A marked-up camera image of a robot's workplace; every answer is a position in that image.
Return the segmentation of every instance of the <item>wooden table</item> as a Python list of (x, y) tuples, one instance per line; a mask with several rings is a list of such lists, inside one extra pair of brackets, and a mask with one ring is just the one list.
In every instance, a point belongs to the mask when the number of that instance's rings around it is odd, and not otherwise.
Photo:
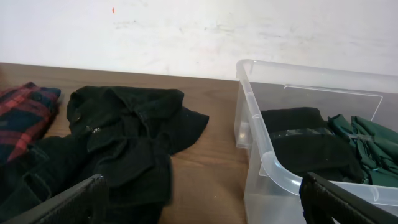
[(29, 81), (62, 90), (60, 113), (46, 136), (70, 133), (66, 105), (70, 94), (86, 85), (183, 91), (183, 105), (210, 120), (196, 144), (172, 158), (173, 201), (159, 223), (246, 223), (243, 194), (248, 160), (234, 140), (238, 82), (0, 63), (0, 90)]

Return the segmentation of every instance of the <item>green clothing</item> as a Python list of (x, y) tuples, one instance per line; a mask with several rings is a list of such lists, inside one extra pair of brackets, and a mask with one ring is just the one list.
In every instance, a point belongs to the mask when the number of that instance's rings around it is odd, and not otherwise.
[(351, 124), (341, 114), (328, 122), (356, 151), (373, 185), (398, 187), (398, 133), (359, 116)]

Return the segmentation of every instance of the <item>black object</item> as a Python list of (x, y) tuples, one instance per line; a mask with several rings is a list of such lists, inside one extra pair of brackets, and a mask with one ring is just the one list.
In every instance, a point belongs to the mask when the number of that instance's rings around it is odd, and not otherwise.
[(316, 108), (261, 111), (276, 157), (290, 172), (359, 182), (363, 172), (349, 144), (332, 134)]
[(0, 166), (0, 222), (102, 174), (105, 222), (157, 223), (172, 198), (170, 157), (196, 142), (208, 116), (182, 106), (179, 90), (86, 86), (71, 94), (71, 134), (37, 141)]
[(303, 177), (300, 198), (307, 224), (398, 223), (398, 217), (309, 172)]
[(106, 214), (108, 199), (108, 185), (96, 174), (3, 224), (97, 224)]

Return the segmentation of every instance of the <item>plastic storage container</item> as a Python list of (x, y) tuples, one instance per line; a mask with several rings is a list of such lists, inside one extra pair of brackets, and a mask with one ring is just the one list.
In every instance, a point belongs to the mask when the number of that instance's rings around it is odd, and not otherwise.
[[(244, 193), (249, 224), (305, 223), (302, 178), (279, 164), (260, 111), (311, 106), (325, 120), (358, 115), (398, 131), (398, 77), (255, 60), (242, 60), (236, 68), (240, 86), (234, 132), (236, 145), (248, 149), (250, 159)], [(334, 183), (398, 215), (397, 188)]]

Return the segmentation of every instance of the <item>red plaid shirt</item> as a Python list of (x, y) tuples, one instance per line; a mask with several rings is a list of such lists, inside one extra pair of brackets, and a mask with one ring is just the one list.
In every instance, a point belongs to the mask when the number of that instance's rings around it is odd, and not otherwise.
[(0, 164), (25, 153), (58, 111), (61, 91), (29, 82), (0, 92)]

